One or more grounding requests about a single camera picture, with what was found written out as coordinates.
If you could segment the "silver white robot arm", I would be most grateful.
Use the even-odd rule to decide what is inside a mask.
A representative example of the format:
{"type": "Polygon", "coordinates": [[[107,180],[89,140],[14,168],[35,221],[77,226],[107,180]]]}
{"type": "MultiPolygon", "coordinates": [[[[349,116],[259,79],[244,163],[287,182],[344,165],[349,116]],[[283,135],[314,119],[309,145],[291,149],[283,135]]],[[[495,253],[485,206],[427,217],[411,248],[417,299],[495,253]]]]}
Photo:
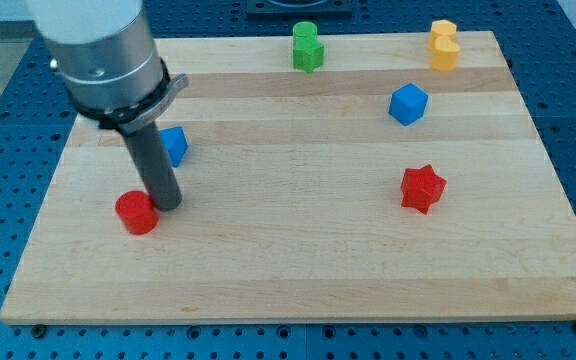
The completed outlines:
{"type": "Polygon", "coordinates": [[[154,206],[177,208],[182,193],[156,120],[188,85],[170,75],[141,0],[27,0],[77,112],[118,132],[154,206]]]}

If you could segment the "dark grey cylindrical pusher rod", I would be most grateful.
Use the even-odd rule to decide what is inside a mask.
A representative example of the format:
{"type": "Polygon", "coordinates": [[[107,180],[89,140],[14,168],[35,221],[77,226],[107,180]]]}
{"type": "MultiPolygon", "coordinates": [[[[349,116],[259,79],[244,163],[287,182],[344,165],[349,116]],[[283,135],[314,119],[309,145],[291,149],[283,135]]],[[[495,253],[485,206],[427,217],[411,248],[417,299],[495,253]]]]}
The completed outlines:
{"type": "Polygon", "coordinates": [[[161,211],[178,208],[182,193],[156,124],[123,135],[123,140],[154,207],[161,211]]]}

